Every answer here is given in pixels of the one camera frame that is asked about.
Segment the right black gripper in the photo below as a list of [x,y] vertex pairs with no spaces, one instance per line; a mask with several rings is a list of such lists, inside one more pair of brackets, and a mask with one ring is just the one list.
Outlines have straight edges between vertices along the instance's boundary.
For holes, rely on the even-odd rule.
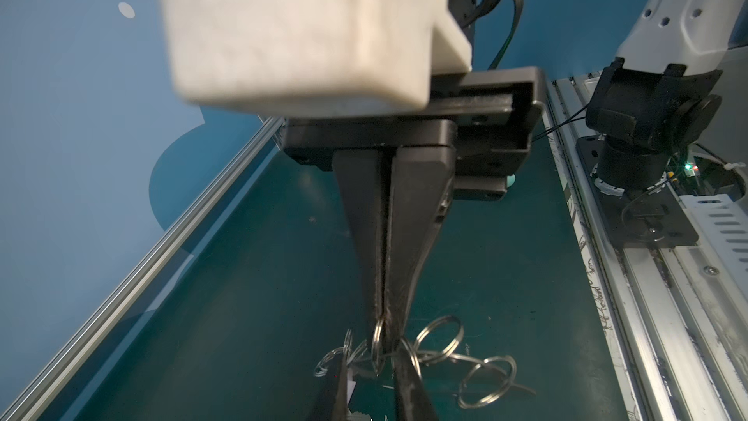
[[[455,164],[460,197],[502,195],[497,183],[527,159],[544,110],[545,74],[527,66],[436,76],[421,111],[286,123],[286,155],[325,172],[333,167],[360,263],[368,331],[380,329],[382,345],[396,345],[405,333],[451,205]],[[389,198],[384,151],[397,148]]]

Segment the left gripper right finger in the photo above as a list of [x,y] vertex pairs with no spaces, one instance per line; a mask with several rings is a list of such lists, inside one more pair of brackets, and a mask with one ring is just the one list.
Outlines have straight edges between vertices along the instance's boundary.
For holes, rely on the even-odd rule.
[[395,374],[395,419],[398,421],[438,421],[438,414],[427,393],[420,363],[412,345],[404,338],[393,353]]

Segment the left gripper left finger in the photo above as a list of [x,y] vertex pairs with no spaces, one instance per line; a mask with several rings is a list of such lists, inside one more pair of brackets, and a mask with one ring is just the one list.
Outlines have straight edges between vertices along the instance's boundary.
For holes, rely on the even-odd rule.
[[306,419],[346,421],[348,418],[348,366],[342,356],[333,360],[323,378],[323,387]]

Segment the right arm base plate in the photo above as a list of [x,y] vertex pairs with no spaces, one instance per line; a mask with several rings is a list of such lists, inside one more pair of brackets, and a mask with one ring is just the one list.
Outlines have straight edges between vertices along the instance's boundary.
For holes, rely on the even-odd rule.
[[591,188],[595,206],[609,242],[613,247],[675,248],[694,246],[699,234],[693,228],[677,196],[670,190],[665,177],[649,188],[627,193],[608,187],[597,175],[604,142],[597,136],[577,140],[577,153],[584,167],[584,175]]

